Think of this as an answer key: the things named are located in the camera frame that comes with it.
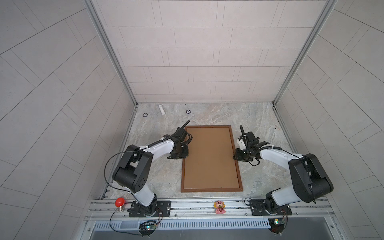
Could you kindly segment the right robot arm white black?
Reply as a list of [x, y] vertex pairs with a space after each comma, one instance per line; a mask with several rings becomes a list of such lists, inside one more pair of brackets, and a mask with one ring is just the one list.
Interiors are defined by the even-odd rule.
[[245, 198], [244, 204], [251, 208], [253, 216], [289, 216], [292, 214], [290, 204], [297, 202], [315, 203], [334, 190], [333, 183], [324, 170], [319, 159], [313, 154], [294, 154], [276, 147], [268, 142], [260, 142], [253, 132], [241, 135], [237, 142], [233, 159], [257, 166], [261, 160], [273, 162], [289, 171], [291, 184], [266, 194], [264, 200]]

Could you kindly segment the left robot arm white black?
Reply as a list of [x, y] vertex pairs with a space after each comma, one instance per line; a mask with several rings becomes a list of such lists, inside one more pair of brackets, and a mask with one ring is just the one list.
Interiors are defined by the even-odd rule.
[[152, 162], [167, 154], [170, 160], [185, 159], [192, 139], [192, 135], [181, 127], [172, 135], [164, 135], [147, 146], [130, 145], [123, 153], [112, 178], [121, 186], [121, 191], [134, 196], [134, 210], [139, 214], [149, 217], [156, 212], [157, 196], [147, 185]]

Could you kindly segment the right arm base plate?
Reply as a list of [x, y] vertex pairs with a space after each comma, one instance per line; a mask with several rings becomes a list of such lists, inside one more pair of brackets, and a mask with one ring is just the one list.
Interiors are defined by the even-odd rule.
[[247, 205], [251, 208], [252, 216], [290, 216], [292, 210], [289, 205], [272, 207], [267, 209], [265, 200], [249, 200]]

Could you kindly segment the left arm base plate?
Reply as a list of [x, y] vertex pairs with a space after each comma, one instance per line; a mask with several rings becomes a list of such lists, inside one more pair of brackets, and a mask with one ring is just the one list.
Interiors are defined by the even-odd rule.
[[127, 209], [130, 218], [141, 217], [169, 217], [171, 210], [171, 201], [154, 200], [149, 206], [143, 206], [138, 202], [133, 202], [131, 207]]

